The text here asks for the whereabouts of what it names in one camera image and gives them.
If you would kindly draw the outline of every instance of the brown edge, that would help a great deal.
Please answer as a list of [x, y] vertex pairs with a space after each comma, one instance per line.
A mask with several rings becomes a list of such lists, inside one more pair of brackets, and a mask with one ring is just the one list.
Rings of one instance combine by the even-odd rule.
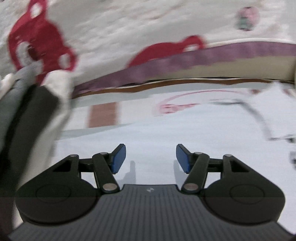
[[[84, 94], [80, 94], [74, 97], [82, 97], [82, 96], [89, 96], [89, 95], [95, 95], [95, 94], [103, 94], [103, 93], [135, 93], [140, 92], [144, 90], [149, 90], [157, 87], [163, 87], [163, 86], [169, 86], [169, 85], [179, 85], [179, 84], [191, 84], [191, 83], [207, 83], [207, 84], [223, 84], [223, 85], [234, 85], [234, 84], [240, 84], [240, 83], [270, 83], [272, 80], [261, 80], [261, 79], [233, 79], [233, 80], [191, 80], [191, 79], [185, 79], [185, 80], [165, 80], [165, 81], [155, 81], [148, 84], [143, 85], [137, 85], [137, 86], [131, 86], [127, 88], [114, 88], [114, 89], [103, 89], [99, 91], [94, 92], [87, 92]], [[281, 80], [281, 83], [291, 83], [291, 81], [288, 80]]]

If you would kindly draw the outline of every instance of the brown rectangle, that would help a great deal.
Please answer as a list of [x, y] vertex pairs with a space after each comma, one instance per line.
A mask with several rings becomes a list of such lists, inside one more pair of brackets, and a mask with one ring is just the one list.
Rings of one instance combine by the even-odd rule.
[[117, 124], [117, 102], [97, 104], [91, 107], [89, 128]]

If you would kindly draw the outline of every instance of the bear ear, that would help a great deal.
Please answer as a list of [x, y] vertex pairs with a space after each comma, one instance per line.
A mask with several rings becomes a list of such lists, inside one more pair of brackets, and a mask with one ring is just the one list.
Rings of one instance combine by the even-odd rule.
[[36, 18], [37, 16], [45, 17], [47, 8], [47, 0], [30, 0], [28, 4], [27, 14], [30, 18]]

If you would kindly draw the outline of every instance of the beige fabric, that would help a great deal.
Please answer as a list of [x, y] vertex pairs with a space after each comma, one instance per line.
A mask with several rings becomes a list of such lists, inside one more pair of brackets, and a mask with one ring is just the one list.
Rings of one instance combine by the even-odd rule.
[[212, 65], [198, 65], [191, 69], [157, 76], [149, 80], [198, 77], [241, 77], [254, 79], [295, 79], [296, 57], [269, 56], [237, 59], [233, 62], [219, 62]]

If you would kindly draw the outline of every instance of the pink cartoon character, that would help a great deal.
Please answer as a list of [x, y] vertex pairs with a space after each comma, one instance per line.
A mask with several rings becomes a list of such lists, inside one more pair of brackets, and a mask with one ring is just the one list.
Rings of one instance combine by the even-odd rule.
[[238, 29], [251, 31], [259, 21], [259, 11], [256, 7], [244, 7], [238, 13]]
[[177, 43], [166, 42], [153, 44], [138, 53], [128, 64], [128, 67], [143, 64], [153, 59], [166, 58], [186, 51], [203, 49], [204, 47], [203, 39], [197, 35], [189, 36]]
[[8, 46], [16, 69], [33, 64], [37, 84], [47, 73], [64, 69], [72, 71], [77, 57], [64, 44], [58, 28], [46, 19], [47, 0], [30, 0], [27, 11], [13, 26]]

